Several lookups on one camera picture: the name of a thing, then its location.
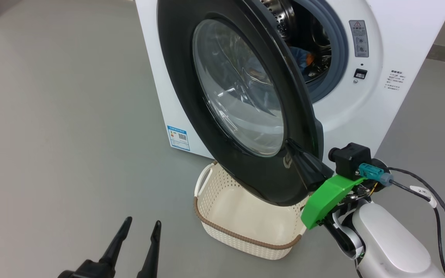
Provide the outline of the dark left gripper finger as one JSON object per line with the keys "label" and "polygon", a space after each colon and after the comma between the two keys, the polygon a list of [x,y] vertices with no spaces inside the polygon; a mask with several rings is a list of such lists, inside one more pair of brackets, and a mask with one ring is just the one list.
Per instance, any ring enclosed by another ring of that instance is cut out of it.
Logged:
{"label": "dark left gripper finger", "polygon": [[123,241],[127,238],[131,226],[132,217],[127,217],[104,252],[104,255],[99,259],[99,263],[109,265],[109,267],[116,267],[118,256],[122,247]]}
{"label": "dark left gripper finger", "polygon": [[157,220],[150,237],[150,248],[146,255],[143,267],[136,276],[137,278],[157,278],[161,230],[162,223],[160,220]]}

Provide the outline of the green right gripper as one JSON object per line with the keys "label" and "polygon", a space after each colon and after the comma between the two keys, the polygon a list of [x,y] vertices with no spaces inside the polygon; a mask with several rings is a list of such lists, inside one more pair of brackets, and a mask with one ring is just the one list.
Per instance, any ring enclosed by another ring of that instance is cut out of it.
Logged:
{"label": "green right gripper", "polygon": [[334,171],[292,139],[286,139],[286,149],[290,154],[298,174],[308,191],[315,191],[307,200],[302,210],[301,220],[307,229],[319,225],[329,213],[343,206],[367,197],[369,188],[364,185],[375,182],[364,177],[350,180]]}

